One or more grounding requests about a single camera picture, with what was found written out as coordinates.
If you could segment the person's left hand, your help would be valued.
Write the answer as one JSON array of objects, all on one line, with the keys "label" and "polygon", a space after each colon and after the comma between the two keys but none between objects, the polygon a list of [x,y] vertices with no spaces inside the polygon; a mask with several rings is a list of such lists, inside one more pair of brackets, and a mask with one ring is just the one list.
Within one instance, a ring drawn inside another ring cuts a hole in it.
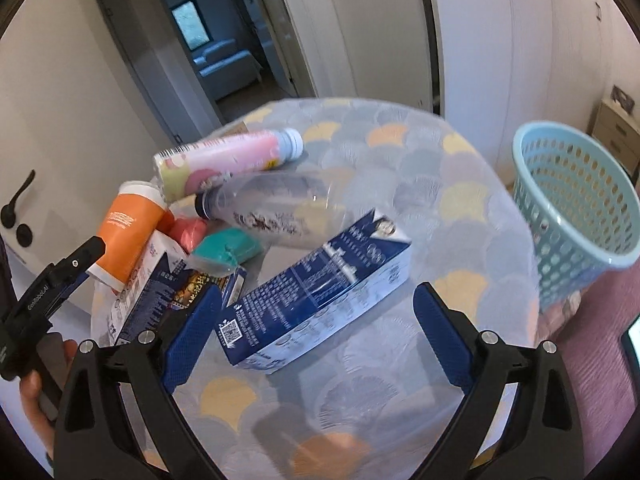
[{"label": "person's left hand", "polygon": [[[55,334],[54,341],[56,342],[56,346],[63,352],[66,368],[66,371],[63,373],[63,380],[66,380],[78,348],[78,343],[73,339],[63,340],[60,334]],[[40,408],[39,397],[41,390],[41,378],[36,370],[32,370],[20,381],[20,396],[25,416],[46,449],[47,456],[53,458],[54,427]]]}]

